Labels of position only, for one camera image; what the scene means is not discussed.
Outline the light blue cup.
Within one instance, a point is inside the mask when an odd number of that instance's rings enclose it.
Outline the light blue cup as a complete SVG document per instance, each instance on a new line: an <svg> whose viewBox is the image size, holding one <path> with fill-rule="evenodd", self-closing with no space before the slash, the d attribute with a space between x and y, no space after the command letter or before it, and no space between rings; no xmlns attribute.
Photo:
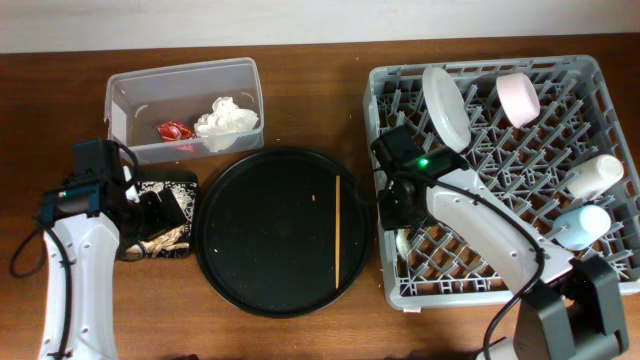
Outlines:
<svg viewBox="0 0 640 360"><path fill-rule="evenodd" d="M559 216L553 224L555 240L564 248L583 250L604 236L611 227L607 211L597 205L585 205Z"/></svg>

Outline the white cup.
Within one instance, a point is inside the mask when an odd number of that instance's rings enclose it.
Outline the white cup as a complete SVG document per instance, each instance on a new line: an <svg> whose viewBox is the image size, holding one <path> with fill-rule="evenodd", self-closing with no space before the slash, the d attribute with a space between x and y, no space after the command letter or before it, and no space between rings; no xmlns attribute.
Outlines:
<svg viewBox="0 0 640 360"><path fill-rule="evenodd" d="M577 165L569 174L567 189L572 196L591 201L622 179L624 167L616 157L603 154Z"/></svg>

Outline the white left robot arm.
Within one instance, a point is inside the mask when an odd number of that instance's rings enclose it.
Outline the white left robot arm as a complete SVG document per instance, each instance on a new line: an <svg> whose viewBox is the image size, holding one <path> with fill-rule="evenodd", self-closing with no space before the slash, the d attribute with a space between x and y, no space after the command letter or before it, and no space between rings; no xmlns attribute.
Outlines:
<svg viewBox="0 0 640 360"><path fill-rule="evenodd" d="M93 183L44 195L36 224L48 259L40 359L116 359L113 271L120 252L186 223L164 188L131 201L126 191Z"/></svg>

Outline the pink bowl with rice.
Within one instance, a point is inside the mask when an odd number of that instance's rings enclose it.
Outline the pink bowl with rice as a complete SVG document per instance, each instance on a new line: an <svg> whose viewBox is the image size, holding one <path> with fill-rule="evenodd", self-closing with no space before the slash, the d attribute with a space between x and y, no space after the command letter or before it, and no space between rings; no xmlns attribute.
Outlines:
<svg viewBox="0 0 640 360"><path fill-rule="evenodd" d="M539 116L538 95L524 73L499 76L496 89L504 114L515 128L521 128Z"/></svg>

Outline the grey plate with food scraps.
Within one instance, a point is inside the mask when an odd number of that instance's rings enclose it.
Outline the grey plate with food scraps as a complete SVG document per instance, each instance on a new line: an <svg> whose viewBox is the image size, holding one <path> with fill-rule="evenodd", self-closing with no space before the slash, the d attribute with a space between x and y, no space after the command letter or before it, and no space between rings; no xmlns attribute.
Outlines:
<svg viewBox="0 0 640 360"><path fill-rule="evenodd" d="M454 79L442 68L422 74L425 104L433 126L446 146L460 153L471 142L470 119Z"/></svg>

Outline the red snack wrapper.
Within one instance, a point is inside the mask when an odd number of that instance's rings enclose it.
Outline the red snack wrapper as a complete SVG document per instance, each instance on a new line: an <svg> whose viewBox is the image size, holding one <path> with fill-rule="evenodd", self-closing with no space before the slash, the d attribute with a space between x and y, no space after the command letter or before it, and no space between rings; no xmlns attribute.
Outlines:
<svg viewBox="0 0 640 360"><path fill-rule="evenodd" d="M195 138L194 131L181 122L169 121L158 125L156 129L160 134L162 141L165 143L180 142Z"/></svg>

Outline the grey dishwasher rack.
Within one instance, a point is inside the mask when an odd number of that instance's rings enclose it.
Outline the grey dishwasher rack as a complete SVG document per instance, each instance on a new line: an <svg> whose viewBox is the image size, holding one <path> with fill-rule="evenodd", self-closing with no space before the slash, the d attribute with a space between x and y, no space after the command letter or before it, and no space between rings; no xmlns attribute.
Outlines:
<svg viewBox="0 0 640 360"><path fill-rule="evenodd" d="M639 290L639 176L597 61L587 55L453 62L445 65L464 99L471 141L464 157L508 207L540 233L578 208L567 188L571 168L612 155L623 176L596 199L612 221L609 231L580 256L602 257L615 271L624 295ZM515 128L496 90L500 76L526 75L541 112ZM397 310L501 304L509 291L488 264L451 229L435 225L396 246L379 234L381 270L388 304Z"/></svg>

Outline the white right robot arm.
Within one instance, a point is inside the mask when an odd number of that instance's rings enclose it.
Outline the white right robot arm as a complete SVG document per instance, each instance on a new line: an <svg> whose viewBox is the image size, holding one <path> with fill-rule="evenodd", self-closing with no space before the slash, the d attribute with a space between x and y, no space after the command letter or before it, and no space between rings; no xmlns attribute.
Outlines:
<svg viewBox="0 0 640 360"><path fill-rule="evenodd" d="M492 318L480 359L614 359L629 348L618 278L541 236L482 185L455 151L375 150L387 180L386 230L441 223L501 277L511 299Z"/></svg>

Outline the white plastic fork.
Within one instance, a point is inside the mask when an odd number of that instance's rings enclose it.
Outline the white plastic fork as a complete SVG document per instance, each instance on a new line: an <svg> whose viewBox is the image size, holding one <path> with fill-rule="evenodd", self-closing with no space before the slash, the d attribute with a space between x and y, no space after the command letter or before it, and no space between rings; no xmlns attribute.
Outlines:
<svg viewBox="0 0 640 360"><path fill-rule="evenodd" d="M405 229L399 229L395 231L395 245L398 255L407 261L411 252L411 243L407 237Z"/></svg>

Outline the white tissue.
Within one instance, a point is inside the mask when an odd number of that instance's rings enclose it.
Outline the white tissue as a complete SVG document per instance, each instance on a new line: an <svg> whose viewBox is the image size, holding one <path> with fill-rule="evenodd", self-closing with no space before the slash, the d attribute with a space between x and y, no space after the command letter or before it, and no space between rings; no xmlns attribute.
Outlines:
<svg viewBox="0 0 640 360"><path fill-rule="evenodd" d="M258 114L236 105L232 97L219 97L212 104L212 112L203 114L194 124L198 138L205 138L211 152L229 148L235 139L230 134L253 130L258 123Z"/></svg>

